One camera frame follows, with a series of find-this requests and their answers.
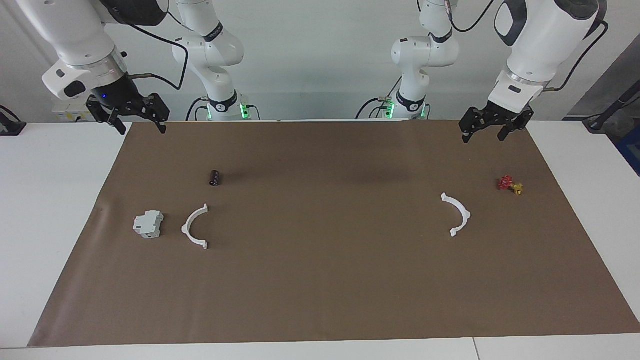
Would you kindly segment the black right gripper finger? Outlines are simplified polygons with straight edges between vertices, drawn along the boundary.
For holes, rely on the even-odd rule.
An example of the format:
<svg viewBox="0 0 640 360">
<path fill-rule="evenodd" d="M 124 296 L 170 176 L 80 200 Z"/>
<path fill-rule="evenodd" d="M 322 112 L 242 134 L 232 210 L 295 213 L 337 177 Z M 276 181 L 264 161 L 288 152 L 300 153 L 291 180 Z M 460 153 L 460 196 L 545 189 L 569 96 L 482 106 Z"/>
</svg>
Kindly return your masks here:
<svg viewBox="0 0 640 360">
<path fill-rule="evenodd" d="M 155 124 L 161 134 L 167 131 L 170 109 L 157 93 L 142 98 L 142 118 Z"/>
<path fill-rule="evenodd" d="M 86 107 L 96 123 L 107 124 L 120 135 L 126 134 L 127 128 L 119 117 L 118 109 L 107 112 L 96 97 L 87 98 Z"/>
</svg>

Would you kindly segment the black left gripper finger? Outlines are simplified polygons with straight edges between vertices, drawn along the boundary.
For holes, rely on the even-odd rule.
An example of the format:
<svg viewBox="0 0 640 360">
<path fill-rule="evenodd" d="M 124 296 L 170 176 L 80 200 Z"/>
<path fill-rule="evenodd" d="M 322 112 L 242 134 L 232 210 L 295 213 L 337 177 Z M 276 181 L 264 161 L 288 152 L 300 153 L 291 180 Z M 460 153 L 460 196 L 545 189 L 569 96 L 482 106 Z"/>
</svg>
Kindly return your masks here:
<svg viewBox="0 0 640 360">
<path fill-rule="evenodd" d="M 459 121 L 459 129 L 461 130 L 461 139 L 464 144 L 468 144 L 471 137 L 482 127 L 480 120 L 483 120 L 482 111 L 476 107 L 469 107 L 464 116 Z"/>
<path fill-rule="evenodd" d="M 498 140 L 504 142 L 505 139 L 513 132 L 523 130 L 526 128 L 525 120 L 512 120 L 506 123 L 502 129 L 498 132 Z"/>
</svg>

